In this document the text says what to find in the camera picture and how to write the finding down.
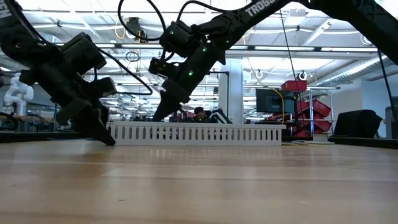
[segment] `pillar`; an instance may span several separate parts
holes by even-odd
[[[218,75],[218,106],[234,124],[243,124],[243,67],[241,59],[229,58]]]

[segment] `table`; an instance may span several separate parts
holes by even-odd
[[[397,223],[398,151],[0,144],[1,223]]]

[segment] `wooden table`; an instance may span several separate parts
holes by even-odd
[[[398,223],[398,151],[0,145],[0,223]]]

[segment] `person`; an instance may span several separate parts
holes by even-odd
[[[195,121],[203,122],[203,123],[217,123],[217,119],[211,116],[211,111],[205,111],[205,109],[201,106],[196,107],[193,110],[195,117],[193,118]]]
[[[198,106],[193,110],[193,113],[195,114],[195,117],[198,119],[205,119],[206,118],[206,113],[205,109],[201,106]]]

